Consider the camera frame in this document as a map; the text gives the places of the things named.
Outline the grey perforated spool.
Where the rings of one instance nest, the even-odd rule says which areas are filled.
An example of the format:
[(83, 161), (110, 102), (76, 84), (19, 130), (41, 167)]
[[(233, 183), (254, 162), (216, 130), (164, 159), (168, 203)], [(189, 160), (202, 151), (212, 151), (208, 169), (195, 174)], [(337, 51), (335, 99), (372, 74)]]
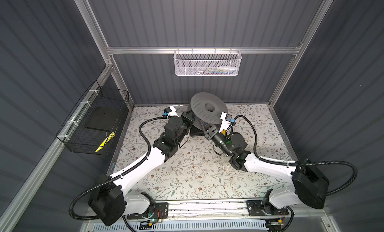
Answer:
[(193, 95), (187, 108), (187, 111), (190, 110), (195, 115), (194, 126), (201, 131), (203, 127), (200, 121), (204, 124), (220, 126), (222, 113), (228, 113), (226, 104), (216, 95), (207, 92)]

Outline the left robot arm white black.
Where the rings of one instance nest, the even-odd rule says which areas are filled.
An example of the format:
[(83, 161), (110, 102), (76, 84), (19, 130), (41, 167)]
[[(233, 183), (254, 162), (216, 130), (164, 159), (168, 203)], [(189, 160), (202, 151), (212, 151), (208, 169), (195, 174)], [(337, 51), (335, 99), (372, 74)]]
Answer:
[(149, 172), (164, 164), (179, 149), (184, 137), (195, 121), (192, 111), (179, 117), (171, 116), (165, 131), (151, 144), (149, 151), (131, 165), (112, 174), (113, 182), (92, 191), (89, 206), (105, 226), (110, 226), (123, 216), (140, 215), (150, 218), (155, 211), (155, 200), (147, 193), (131, 195), (131, 188)]

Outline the black pad in basket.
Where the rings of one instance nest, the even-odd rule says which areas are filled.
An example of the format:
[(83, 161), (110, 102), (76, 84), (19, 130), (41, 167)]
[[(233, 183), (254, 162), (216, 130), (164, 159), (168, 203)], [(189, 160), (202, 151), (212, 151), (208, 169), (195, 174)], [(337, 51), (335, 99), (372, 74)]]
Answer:
[(86, 129), (112, 132), (119, 126), (120, 111), (115, 108), (97, 107), (85, 123)]

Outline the black plastic bin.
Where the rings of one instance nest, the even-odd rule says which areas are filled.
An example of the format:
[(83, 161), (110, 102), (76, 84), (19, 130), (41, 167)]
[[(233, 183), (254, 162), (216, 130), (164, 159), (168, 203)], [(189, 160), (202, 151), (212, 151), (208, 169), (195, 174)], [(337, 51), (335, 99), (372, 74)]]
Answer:
[(192, 126), (190, 129), (191, 137), (204, 137), (205, 132), (203, 129), (199, 129), (196, 126)]

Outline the white vented strip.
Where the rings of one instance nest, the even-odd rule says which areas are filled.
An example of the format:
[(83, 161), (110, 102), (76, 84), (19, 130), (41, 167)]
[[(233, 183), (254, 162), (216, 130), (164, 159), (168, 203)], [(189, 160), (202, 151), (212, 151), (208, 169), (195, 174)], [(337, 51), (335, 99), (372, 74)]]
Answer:
[(149, 229), (140, 227), (139, 222), (130, 222), (136, 232), (202, 232), (202, 231), (268, 231), (263, 220), (199, 220), (199, 221), (165, 221), (155, 224)]

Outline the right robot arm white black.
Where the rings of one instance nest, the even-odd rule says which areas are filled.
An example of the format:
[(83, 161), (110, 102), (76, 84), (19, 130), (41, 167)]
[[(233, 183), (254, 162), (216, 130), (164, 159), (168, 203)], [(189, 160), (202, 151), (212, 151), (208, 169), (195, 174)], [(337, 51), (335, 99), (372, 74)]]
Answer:
[(210, 124), (202, 124), (202, 128), (205, 137), (230, 158), (230, 165), (237, 171), (261, 173), (288, 183), (283, 188), (267, 190), (259, 206), (266, 215), (286, 212), (289, 206), (298, 204), (324, 208), (329, 180), (310, 162), (267, 159), (247, 151), (248, 144), (239, 133), (225, 135)]

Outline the yellow black item in basket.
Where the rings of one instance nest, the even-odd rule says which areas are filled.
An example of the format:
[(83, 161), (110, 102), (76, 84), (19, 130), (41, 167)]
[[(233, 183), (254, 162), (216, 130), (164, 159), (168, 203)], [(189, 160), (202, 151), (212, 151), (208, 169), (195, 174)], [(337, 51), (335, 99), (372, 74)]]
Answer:
[(115, 135), (116, 135), (115, 132), (111, 132), (109, 136), (95, 150), (95, 154), (97, 154), (100, 150), (102, 150), (107, 145), (107, 143), (115, 137)]

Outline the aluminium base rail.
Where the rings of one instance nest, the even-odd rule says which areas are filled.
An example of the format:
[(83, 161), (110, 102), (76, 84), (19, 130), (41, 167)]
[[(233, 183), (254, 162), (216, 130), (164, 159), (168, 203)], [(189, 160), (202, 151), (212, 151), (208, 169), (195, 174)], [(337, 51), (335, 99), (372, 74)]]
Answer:
[(230, 220), (230, 219), (256, 219), (271, 220), (284, 219), (289, 220), (290, 215), (283, 216), (278, 212), (276, 215), (267, 216), (259, 211), (252, 215), (251, 209), (247, 205), (247, 201), (260, 203), (261, 199), (204, 199), (204, 200), (170, 200), (157, 201), (157, 203), (168, 203), (166, 212), (155, 212), (155, 219), (163, 219), (166, 221), (181, 220)]

